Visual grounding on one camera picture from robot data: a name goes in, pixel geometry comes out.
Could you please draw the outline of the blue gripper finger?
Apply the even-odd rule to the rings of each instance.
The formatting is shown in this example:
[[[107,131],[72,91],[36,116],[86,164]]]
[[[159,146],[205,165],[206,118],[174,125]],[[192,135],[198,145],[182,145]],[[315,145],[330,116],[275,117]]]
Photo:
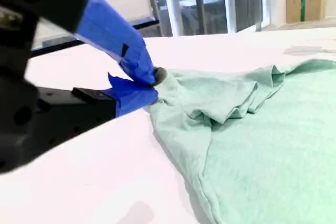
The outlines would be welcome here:
[[[24,73],[40,19],[105,52],[137,83],[153,87],[166,77],[142,36],[105,0],[1,0],[2,63],[13,73]]]
[[[39,88],[37,111],[28,136],[19,146],[16,167],[108,121],[154,103],[158,92],[131,80],[108,76],[110,89]]]

